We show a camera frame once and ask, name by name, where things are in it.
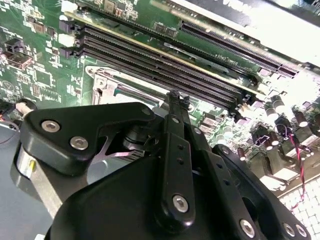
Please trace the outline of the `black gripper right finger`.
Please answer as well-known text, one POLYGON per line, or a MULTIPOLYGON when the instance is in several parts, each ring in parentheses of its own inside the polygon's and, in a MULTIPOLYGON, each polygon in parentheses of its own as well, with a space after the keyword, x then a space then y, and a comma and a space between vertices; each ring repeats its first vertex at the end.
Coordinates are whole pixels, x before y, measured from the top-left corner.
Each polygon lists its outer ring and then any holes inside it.
POLYGON ((227 146, 211 148, 200 129, 190 124, 189 96, 180 97, 181 116, 191 145, 191 162, 205 212, 217 224, 219 240, 309 240, 307 228, 227 146))

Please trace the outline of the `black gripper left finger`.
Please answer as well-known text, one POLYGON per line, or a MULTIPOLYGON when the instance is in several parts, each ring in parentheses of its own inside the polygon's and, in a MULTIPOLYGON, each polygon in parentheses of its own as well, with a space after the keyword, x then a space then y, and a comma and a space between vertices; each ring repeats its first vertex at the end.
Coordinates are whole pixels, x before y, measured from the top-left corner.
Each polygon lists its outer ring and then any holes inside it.
POLYGON ((54 219, 74 193, 150 155, 160 142, 147 133, 156 118, 182 118, 180 94, 167 93, 164 115, 140 102, 30 112, 20 133, 19 171, 54 219))

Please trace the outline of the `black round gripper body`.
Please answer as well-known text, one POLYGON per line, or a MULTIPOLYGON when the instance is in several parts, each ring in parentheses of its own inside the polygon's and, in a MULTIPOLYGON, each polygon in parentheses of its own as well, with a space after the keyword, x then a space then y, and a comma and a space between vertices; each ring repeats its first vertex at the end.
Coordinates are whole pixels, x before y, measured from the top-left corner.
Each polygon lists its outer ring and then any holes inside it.
POLYGON ((77 191, 60 207, 48 240, 219 240, 192 164, 187 124, 148 122, 159 143, 145 156, 77 191))

